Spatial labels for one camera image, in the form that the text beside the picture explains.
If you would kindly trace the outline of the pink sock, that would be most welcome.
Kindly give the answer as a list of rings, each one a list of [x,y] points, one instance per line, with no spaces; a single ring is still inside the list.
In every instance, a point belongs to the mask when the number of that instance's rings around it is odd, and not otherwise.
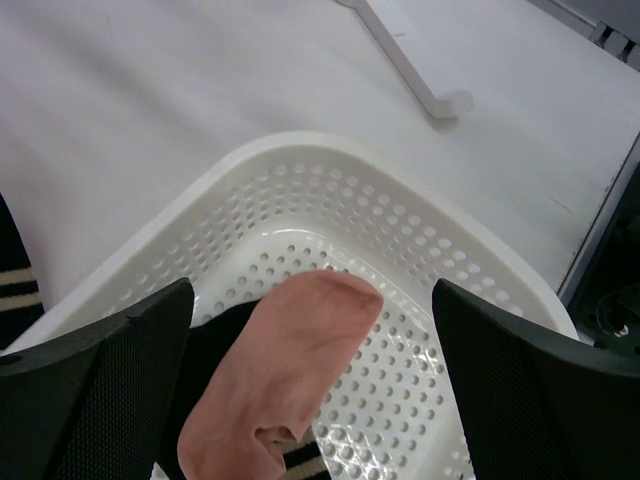
[[[296,274],[258,302],[226,356],[255,373],[264,405],[244,417],[258,435],[275,428],[305,434],[382,307],[367,281],[328,270]]]

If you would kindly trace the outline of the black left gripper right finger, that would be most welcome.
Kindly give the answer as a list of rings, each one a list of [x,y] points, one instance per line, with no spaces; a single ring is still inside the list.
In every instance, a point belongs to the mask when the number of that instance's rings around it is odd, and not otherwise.
[[[639,361],[441,279],[438,337],[479,479],[636,479]]]

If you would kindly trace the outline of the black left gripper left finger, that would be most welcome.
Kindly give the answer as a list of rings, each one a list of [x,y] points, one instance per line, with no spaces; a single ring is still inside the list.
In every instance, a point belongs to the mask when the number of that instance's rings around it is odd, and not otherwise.
[[[193,287],[182,278],[2,356],[2,478],[150,478],[193,304]]]

